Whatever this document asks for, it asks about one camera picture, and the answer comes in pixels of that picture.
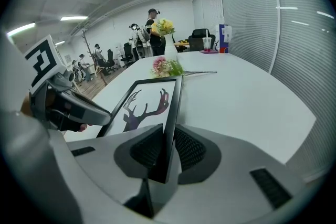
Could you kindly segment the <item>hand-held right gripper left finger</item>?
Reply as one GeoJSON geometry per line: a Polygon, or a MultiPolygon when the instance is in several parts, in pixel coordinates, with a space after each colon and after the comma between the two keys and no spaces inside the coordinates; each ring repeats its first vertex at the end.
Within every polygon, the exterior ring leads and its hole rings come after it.
{"type": "Polygon", "coordinates": [[[113,157],[128,177],[148,178],[158,166],[162,148],[163,125],[158,124],[120,144],[113,157]]]}

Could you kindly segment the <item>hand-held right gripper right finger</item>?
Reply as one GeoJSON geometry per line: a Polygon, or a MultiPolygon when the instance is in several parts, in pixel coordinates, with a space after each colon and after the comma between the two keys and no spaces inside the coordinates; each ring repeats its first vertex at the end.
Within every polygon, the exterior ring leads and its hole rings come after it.
{"type": "Polygon", "coordinates": [[[175,126],[174,139],[182,170],[179,185],[201,183],[217,170],[222,154],[214,142],[182,125],[175,126]]]}

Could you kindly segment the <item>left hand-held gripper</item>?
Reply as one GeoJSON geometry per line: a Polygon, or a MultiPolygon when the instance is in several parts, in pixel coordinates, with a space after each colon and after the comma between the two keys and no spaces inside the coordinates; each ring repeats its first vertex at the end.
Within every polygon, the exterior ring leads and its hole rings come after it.
{"type": "Polygon", "coordinates": [[[24,113],[47,129],[82,132],[88,125],[107,125],[111,114],[73,89],[74,73],[67,69],[56,45],[47,35],[24,53],[37,72],[24,101],[24,113]],[[69,95],[67,100],[62,94],[69,95]]]}

